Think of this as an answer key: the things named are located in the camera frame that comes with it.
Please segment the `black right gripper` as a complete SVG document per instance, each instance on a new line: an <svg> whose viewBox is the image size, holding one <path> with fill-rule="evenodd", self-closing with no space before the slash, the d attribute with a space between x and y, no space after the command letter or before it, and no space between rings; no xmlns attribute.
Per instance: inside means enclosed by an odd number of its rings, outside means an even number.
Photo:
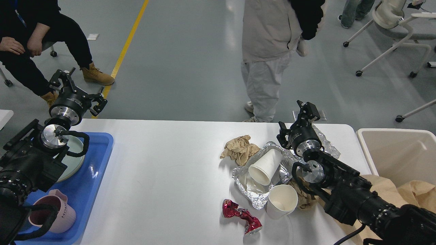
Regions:
<svg viewBox="0 0 436 245"><path fill-rule="evenodd" d="M311 102L296 102L300 108L296 120L299 127L288 129L284 122L279 121L277 140L282 148L293 149L298 157L317 157L323 146L311 125L319 117L318 109Z"/></svg>

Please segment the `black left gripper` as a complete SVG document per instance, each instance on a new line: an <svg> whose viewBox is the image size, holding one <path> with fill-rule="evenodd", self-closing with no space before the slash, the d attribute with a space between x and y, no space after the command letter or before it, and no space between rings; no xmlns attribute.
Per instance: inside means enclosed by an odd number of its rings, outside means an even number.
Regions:
<svg viewBox="0 0 436 245"><path fill-rule="evenodd" d="M49 80L48 87L59 93L58 98L49 108L49 124L61 127L78 125L87 110L93 116L98 116L107 104L101 87L97 93L78 95L78 88L71 78L75 68L70 71L58 69Z"/></svg>

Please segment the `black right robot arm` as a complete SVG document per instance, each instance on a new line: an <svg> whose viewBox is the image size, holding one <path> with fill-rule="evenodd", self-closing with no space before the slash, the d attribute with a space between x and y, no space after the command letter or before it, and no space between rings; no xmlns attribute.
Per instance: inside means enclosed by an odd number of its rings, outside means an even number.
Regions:
<svg viewBox="0 0 436 245"><path fill-rule="evenodd" d="M354 237L369 227L378 239L365 238L365 245L434 245L436 242L435 213L412 204L397 208L383 200L372 183L360 173L324 150L322 141L312 127L320 118L316 106L297 101L298 118L287 128L279 122L277 139L285 149L303 159L292 165L292 178L299 189L320 197L324 211L342 224L362 226L340 239L337 244Z"/></svg>

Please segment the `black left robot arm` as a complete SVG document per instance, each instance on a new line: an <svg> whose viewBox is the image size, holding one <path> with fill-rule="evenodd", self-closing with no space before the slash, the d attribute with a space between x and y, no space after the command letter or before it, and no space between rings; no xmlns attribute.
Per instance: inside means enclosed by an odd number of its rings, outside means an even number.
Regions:
<svg viewBox="0 0 436 245"><path fill-rule="evenodd" d="M14 245L46 234L59 211L51 204L25 206L28 196L37 190L48 191L67 166L65 156L82 157L89 148L89 135L71 130L87 110L97 116L106 106L103 88L88 94L78 88L72 71L56 71L49 87L59 92L49 108L50 118L40 125L31 121L7 142L1 157L1 244Z"/></svg>

